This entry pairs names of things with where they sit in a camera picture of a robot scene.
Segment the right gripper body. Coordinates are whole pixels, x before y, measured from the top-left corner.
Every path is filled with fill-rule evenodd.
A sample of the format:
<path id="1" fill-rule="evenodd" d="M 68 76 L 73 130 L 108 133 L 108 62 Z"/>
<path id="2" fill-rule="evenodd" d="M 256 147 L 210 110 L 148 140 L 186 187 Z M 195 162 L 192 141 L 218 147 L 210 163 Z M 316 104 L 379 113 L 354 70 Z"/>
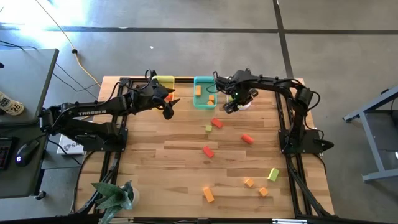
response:
<path id="1" fill-rule="evenodd" d="M 257 95 L 258 91 L 255 88 L 235 87 L 231 90 L 229 102 L 238 106 L 244 106 L 252 102 Z"/>

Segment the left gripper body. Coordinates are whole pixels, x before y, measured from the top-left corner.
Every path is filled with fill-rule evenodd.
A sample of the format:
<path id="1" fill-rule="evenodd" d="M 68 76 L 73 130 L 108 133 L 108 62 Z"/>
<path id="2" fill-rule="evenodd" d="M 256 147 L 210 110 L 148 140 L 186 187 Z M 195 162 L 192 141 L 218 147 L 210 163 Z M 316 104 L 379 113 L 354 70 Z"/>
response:
<path id="1" fill-rule="evenodd" d="M 145 87 L 139 95 L 139 111 L 146 111 L 156 108 L 158 110 L 162 110 L 162 114 L 166 120 L 169 120 L 174 115 L 173 108 L 158 108 L 157 105 L 161 102 L 161 100 L 166 101 L 166 97 L 169 94 L 166 94 L 162 90 L 161 84 L 154 84 L 151 86 Z"/>

